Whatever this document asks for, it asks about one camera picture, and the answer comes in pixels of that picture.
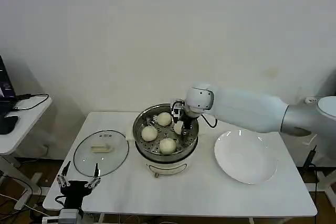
white plate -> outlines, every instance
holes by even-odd
[[[277,160],[260,134],[248,130],[221,135],[215,143],[215,156],[223,171],[246,184],[266,182],[277,170]]]

laptop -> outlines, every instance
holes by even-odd
[[[12,110],[17,99],[12,83],[10,82],[5,64],[0,56],[0,116],[5,116]]]

white wall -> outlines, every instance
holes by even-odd
[[[0,0],[18,93],[54,99],[23,145],[46,141],[62,158],[88,112],[141,111],[195,80],[289,103],[328,91],[335,17],[335,0]]]

glass lid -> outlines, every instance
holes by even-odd
[[[100,176],[118,169],[129,150],[128,141],[118,131],[99,131],[84,139],[77,147],[73,163],[78,172],[93,177],[96,163]]]

metal rim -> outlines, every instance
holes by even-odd
[[[174,163],[177,163],[177,162],[180,162],[180,161],[186,159],[187,157],[189,157],[189,156],[195,151],[195,149],[196,149],[196,147],[197,147],[197,145],[198,145],[198,137],[197,137],[197,139],[195,140],[195,144],[194,144],[193,149],[192,149],[191,152],[189,152],[186,156],[184,156],[184,157],[182,157],[182,158],[180,158],[180,159],[177,159],[177,160],[174,160],[174,161],[167,161],[167,162],[153,160],[153,159],[151,159],[150,157],[145,156],[145,155],[139,150],[139,147],[138,147],[137,143],[136,143],[136,142],[134,142],[134,143],[135,143],[135,148],[137,148],[137,150],[138,150],[138,152],[141,154],[141,156],[143,156],[144,158],[148,159],[149,161],[154,162],[154,163],[158,163],[158,164],[174,164]]]
[[[76,154],[76,151],[77,151],[77,149],[80,147],[80,145],[86,140],[86,139],[88,139],[90,136],[93,136],[93,135],[95,135],[96,133],[99,133],[99,132],[104,132],[104,131],[113,131],[113,132],[116,132],[116,133],[119,133],[120,135],[122,135],[124,138],[125,138],[125,141],[127,142],[127,153],[126,153],[126,157],[124,158],[124,160],[120,163],[120,165],[118,165],[114,170],[112,170],[112,171],[110,171],[110,172],[108,172],[108,173],[106,173],[106,174],[104,174],[104,175],[101,175],[100,177],[103,177],[103,176],[105,176],[105,175],[108,175],[108,174],[110,174],[110,173],[113,173],[115,170],[117,170],[124,162],[125,162],[125,160],[126,160],[126,158],[127,158],[127,156],[128,156],[128,153],[130,152],[130,144],[129,144],[129,142],[126,140],[126,136],[124,135],[124,134],[122,134],[121,132],[119,132],[119,131],[115,131],[115,130],[102,130],[102,131],[96,131],[96,132],[94,132],[94,133],[92,133],[91,135],[89,135],[89,136],[87,136],[86,138],[84,138],[84,140],[82,141],[82,142],[80,142],[80,144],[77,146],[77,148],[75,149],[75,152],[73,153],[74,155],[74,157],[72,158],[72,162],[73,162],[73,164],[74,164],[74,166],[75,166],[75,168],[76,168],[76,170],[80,173],[80,174],[82,174],[82,175],[84,175],[84,176],[87,176],[87,177],[93,177],[93,176],[89,176],[89,175],[86,175],[86,174],[84,174],[84,173],[82,173],[78,168],[77,168],[77,166],[76,166],[76,163],[75,163],[75,154]]]
[[[156,108],[160,108],[160,107],[162,107],[162,106],[169,106],[169,107],[170,107],[170,103],[161,103],[161,104],[154,105],[154,106],[151,106],[151,107],[147,108],[146,110],[144,110],[143,112],[141,112],[141,113],[136,117],[136,119],[134,120],[134,122],[137,122],[138,119],[140,119],[144,114],[148,113],[150,110],[152,110],[152,109],[156,109]],[[133,132],[133,136],[134,136],[135,142],[137,142],[137,141],[138,141],[138,140],[137,140],[137,134],[138,134],[138,132],[135,131],[135,129],[134,129],[134,125],[133,125],[132,132]],[[164,154],[162,154],[162,153],[151,152],[151,151],[147,150],[146,148],[143,148],[142,150],[145,150],[145,151],[146,151],[147,153],[149,153],[150,155],[157,155],[157,156],[162,156],[162,157],[164,157],[164,156],[172,156],[172,155],[180,154],[180,153],[184,152],[186,149],[187,149],[187,148],[182,149],[182,150],[179,150],[179,151],[174,152],[174,153],[169,154],[169,155],[164,155]]]

